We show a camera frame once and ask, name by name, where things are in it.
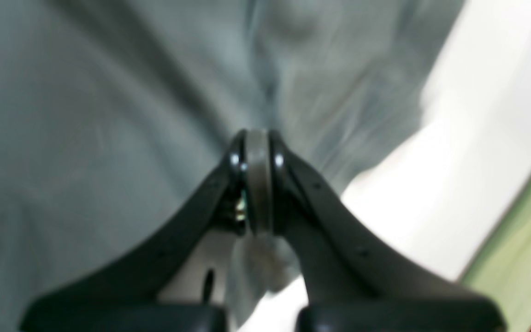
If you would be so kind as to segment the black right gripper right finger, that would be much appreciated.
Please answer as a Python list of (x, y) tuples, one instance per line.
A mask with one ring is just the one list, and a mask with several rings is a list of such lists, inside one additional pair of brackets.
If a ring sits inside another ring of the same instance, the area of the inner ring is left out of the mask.
[(499, 307), (401, 255), (326, 180), (265, 133), (267, 201), (259, 231), (285, 239), (307, 290), (297, 332), (505, 332)]

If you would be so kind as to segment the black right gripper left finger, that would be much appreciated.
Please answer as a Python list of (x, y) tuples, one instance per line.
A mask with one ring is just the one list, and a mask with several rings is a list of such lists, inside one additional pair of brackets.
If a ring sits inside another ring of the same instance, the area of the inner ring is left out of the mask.
[(227, 332), (221, 299), (235, 241), (247, 230), (247, 130), (158, 231), (133, 250), (35, 300), (22, 332)]

